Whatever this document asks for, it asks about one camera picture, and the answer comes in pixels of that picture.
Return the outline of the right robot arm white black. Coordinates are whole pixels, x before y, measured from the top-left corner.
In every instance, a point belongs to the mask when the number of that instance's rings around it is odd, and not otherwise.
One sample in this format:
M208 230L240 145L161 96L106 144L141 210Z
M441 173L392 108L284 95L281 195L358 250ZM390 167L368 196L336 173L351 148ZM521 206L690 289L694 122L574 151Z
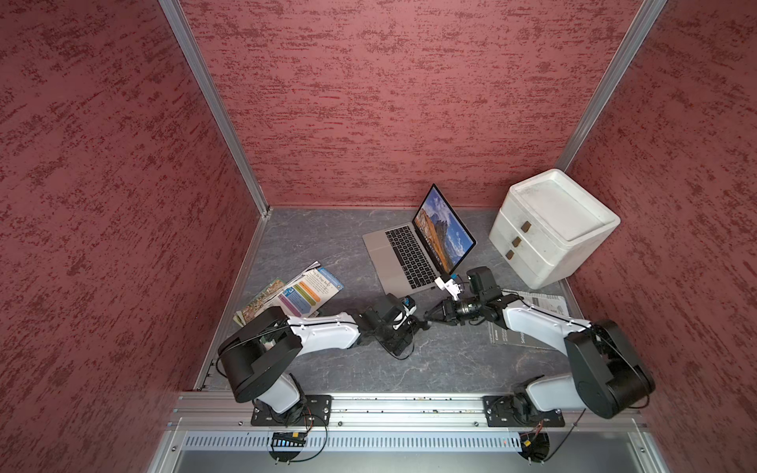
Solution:
M656 382L617 323L540 309L505 292L485 266L468 271L467 277L472 294L467 299L455 279L437 278L435 284L449 297L427 311L425 319L446 325L481 319L538 340L566 356L570 365L568 374L537 376L507 395L506 416L525 426L558 410L585 409L611 419L628 408L649 405Z

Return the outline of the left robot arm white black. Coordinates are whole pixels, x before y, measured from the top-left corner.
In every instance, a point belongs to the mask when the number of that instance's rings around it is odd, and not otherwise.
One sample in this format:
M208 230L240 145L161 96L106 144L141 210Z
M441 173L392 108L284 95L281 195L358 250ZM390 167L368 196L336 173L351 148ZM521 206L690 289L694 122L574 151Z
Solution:
M309 425L317 412L290 373L296 358L376 342L400 360L406 349L414 348L418 331L429 328L415 311L414 299L392 294L356 315L290 317L281 307L270 307L221 344L218 372L228 380L236 402L252 402L278 425Z

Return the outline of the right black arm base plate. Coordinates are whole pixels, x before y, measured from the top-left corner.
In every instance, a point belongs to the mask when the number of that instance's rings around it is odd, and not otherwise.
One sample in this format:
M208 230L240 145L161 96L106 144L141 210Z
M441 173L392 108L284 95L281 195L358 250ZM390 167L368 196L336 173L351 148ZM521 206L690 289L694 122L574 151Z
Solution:
M562 428L563 415L557 410L539 410L524 394L484 396L483 410L490 428Z

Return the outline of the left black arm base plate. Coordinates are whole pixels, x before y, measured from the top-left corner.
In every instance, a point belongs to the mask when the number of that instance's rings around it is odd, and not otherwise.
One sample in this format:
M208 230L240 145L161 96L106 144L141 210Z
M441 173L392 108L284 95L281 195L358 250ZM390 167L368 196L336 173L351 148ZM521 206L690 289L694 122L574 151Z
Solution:
M250 418L252 427L317 427L327 426L333 398L329 395L310 394L284 413L276 413L262 401L254 402Z

